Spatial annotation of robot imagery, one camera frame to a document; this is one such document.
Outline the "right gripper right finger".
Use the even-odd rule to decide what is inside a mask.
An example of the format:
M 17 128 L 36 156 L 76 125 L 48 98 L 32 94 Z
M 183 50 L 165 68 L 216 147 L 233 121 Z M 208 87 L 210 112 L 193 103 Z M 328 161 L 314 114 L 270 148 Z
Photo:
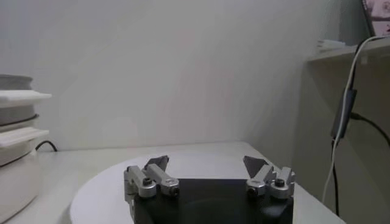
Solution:
M 246 181 L 246 192 L 255 198 L 266 194 L 279 200 L 286 200 L 294 195 L 295 173 L 290 167 L 282 167 L 277 172 L 265 160 L 244 156 L 244 165 L 250 178 Z

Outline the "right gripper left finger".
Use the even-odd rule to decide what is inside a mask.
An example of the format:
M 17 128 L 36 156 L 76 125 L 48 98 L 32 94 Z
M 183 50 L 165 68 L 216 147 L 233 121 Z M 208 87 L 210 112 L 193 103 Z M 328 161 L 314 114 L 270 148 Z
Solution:
M 141 169 L 128 166 L 124 172 L 124 199 L 131 203 L 136 196 L 153 198 L 160 193 L 169 197 L 178 197 L 180 183 L 177 178 L 169 176 L 165 170 L 169 162 L 168 155 L 151 158 Z

